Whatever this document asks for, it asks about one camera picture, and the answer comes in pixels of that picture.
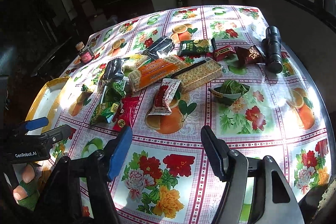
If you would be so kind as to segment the left hand green glove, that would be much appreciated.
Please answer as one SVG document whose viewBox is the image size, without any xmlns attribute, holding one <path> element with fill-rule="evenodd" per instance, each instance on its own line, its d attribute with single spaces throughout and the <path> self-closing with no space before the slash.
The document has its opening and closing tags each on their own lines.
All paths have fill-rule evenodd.
<svg viewBox="0 0 336 224">
<path fill-rule="evenodd" d="M 13 213 L 15 210 L 33 212 L 39 198 L 35 168 L 31 163 L 21 170 L 21 180 L 13 188 L 7 175 L 1 170 L 1 212 Z"/>
</svg>

